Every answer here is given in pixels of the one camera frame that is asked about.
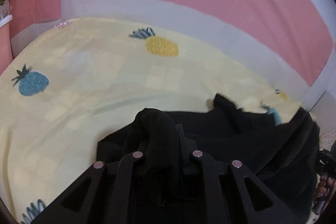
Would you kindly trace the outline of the person's right hand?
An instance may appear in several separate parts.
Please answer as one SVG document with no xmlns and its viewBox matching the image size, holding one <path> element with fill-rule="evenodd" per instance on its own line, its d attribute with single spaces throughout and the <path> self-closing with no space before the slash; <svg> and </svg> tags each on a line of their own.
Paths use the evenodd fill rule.
<svg viewBox="0 0 336 224">
<path fill-rule="evenodd" d="M 323 174 L 319 178 L 319 183 L 317 185 L 317 190 L 316 190 L 316 198 L 322 197 L 327 190 L 329 190 L 328 200 L 330 201 L 332 196 L 335 193 L 335 179 L 331 177 L 327 177 L 325 174 Z"/>
</svg>

